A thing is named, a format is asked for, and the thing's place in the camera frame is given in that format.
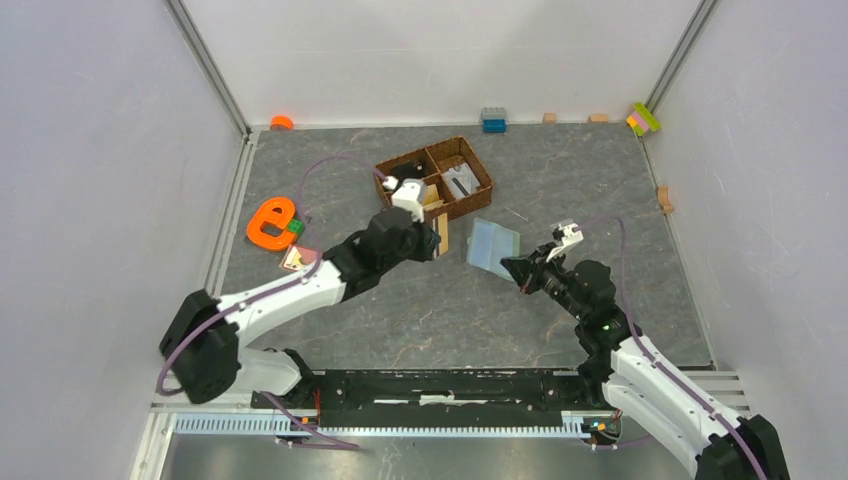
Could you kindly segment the gold credit card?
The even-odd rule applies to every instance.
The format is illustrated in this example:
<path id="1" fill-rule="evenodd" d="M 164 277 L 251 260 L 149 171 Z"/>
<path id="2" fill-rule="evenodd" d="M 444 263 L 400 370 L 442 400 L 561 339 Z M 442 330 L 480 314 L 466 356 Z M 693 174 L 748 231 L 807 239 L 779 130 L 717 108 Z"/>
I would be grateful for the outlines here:
<path id="1" fill-rule="evenodd" d="M 427 186 L 426 194 L 422 205 L 425 210 L 433 210 L 441 207 L 444 204 L 444 200 L 440 194 L 440 190 L 436 184 L 431 184 Z"/>

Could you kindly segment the light blue card holder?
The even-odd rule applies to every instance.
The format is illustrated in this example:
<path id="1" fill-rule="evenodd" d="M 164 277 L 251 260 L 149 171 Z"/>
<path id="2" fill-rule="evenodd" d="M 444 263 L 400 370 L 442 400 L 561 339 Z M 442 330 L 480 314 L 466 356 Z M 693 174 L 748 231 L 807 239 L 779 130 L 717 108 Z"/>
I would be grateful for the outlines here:
<path id="1" fill-rule="evenodd" d="M 475 218 L 467 240 L 466 262 L 505 280 L 513 278 L 501 260 L 515 257 L 520 250 L 520 234 L 494 222 Z"/>

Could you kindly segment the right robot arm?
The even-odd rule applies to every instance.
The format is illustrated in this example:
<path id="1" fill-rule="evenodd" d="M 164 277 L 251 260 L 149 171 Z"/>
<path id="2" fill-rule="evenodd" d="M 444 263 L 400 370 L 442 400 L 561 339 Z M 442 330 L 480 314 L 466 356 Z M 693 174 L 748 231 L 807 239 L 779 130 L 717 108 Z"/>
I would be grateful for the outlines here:
<path id="1" fill-rule="evenodd" d="M 787 479 L 775 426 L 744 417 L 677 369 L 617 304 L 608 266 L 563 267 L 554 243 L 500 263 L 523 294 L 543 292 L 574 317 L 588 354 L 577 392 L 591 408 L 607 404 L 635 420 L 694 479 Z"/>

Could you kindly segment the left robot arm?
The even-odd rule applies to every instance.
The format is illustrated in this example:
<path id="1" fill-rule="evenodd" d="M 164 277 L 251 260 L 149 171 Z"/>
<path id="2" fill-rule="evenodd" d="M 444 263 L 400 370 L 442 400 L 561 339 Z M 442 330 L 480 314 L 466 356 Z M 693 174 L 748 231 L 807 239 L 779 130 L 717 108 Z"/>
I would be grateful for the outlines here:
<path id="1" fill-rule="evenodd" d="M 236 388 L 267 391 L 290 407 L 306 405 L 314 381 L 294 354 L 253 350 L 251 343 L 297 317 L 373 289 L 405 261 L 432 260 L 440 241 L 428 223 L 389 207 L 299 272 L 218 298 L 205 289 L 188 294 L 159 344 L 164 365 L 157 392 L 204 404 Z"/>

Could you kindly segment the white cards in basket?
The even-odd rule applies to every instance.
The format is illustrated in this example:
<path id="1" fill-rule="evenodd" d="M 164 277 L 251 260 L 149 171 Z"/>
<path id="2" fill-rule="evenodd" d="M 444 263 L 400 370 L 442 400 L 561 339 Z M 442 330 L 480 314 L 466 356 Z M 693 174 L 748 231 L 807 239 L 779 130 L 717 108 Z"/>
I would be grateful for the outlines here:
<path id="1" fill-rule="evenodd" d="M 449 167 L 442 176 L 455 200 L 466 198 L 480 188 L 480 182 L 467 162 Z"/>

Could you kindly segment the pink square card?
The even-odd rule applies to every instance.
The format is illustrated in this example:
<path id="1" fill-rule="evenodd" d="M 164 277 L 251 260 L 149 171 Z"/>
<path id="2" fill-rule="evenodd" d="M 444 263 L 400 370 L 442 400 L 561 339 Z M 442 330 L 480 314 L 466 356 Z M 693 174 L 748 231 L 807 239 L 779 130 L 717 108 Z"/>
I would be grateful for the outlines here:
<path id="1" fill-rule="evenodd" d="M 285 251 L 279 268 L 284 271 L 298 272 L 314 263 L 321 253 L 298 244 L 291 244 Z"/>

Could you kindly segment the black item in basket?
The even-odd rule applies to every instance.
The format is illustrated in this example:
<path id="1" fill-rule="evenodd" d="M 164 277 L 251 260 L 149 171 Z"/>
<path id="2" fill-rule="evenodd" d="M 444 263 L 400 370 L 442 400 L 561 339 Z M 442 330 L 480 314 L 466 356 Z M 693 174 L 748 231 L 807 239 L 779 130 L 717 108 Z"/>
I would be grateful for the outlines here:
<path id="1" fill-rule="evenodd" d="M 420 160 L 398 164 L 391 169 L 391 174 L 398 180 L 423 179 L 427 176 L 425 164 Z"/>

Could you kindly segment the green toy block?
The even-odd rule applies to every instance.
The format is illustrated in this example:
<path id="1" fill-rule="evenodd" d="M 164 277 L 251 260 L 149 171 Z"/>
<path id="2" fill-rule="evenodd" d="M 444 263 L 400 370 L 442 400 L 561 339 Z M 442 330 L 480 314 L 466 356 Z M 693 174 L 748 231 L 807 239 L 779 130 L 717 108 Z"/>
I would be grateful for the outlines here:
<path id="1" fill-rule="evenodd" d="M 299 219 L 293 218 L 286 225 L 286 231 L 299 237 L 305 231 L 306 224 Z"/>

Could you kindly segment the blue grey lego stack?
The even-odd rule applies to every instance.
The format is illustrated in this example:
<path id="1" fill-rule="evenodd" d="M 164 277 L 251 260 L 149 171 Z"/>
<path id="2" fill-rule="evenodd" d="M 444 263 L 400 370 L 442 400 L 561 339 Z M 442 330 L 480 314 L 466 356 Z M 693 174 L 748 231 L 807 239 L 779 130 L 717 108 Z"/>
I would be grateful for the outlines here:
<path id="1" fill-rule="evenodd" d="M 503 107 L 484 107 L 480 111 L 480 122 L 484 133 L 505 133 L 508 127 L 507 111 Z"/>

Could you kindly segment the orange letter e toy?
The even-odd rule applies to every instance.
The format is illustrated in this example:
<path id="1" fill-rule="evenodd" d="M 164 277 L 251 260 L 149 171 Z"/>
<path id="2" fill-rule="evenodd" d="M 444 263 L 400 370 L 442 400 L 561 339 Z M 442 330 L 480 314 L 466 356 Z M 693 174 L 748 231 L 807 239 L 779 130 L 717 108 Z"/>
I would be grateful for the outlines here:
<path id="1" fill-rule="evenodd" d="M 271 252 L 280 252 L 295 243 L 301 233 L 289 228 L 295 220 L 296 207 L 287 197 L 266 200 L 248 222 L 247 238 L 256 246 Z"/>

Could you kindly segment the curved wooden arch block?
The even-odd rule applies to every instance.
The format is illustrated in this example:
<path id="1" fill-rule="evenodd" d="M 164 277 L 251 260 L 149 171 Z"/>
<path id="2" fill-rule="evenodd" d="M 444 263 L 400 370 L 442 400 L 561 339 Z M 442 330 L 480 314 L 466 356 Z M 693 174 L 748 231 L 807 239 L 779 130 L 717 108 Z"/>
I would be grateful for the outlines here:
<path id="1" fill-rule="evenodd" d="M 664 215 L 669 215 L 675 210 L 675 207 L 671 202 L 670 189 L 667 185 L 661 185 L 657 187 L 656 198 L 660 207 L 660 211 Z"/>

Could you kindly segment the orange round cap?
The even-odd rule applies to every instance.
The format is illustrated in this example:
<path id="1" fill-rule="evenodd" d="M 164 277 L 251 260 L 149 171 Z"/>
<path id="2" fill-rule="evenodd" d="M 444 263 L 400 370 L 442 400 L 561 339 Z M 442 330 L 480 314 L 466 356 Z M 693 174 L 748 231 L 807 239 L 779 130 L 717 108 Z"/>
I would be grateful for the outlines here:
<path id="1" fill-rule="evenodd" d="M 269 123 L 269 129 L 272 131 L 288 131 L 292 130 L 293 128 L 294 122 L 289 117 L 284 115 L 273 116 Z"/>

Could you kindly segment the green pink lego stack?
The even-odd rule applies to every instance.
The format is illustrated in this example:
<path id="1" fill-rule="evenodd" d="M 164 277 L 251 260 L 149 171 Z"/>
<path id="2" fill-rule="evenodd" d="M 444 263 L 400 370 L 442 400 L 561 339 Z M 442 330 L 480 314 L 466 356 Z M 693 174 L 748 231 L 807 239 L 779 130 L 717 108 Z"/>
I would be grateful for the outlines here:
<path id="1" fill-rule="evenodd" d="M 634 103 L 631 113 L 626 117 L 626 123 L 638 136 L 644 137 L 648 133 L 657 132 L 662 128 L 659 120 L 642 103 Z"/>

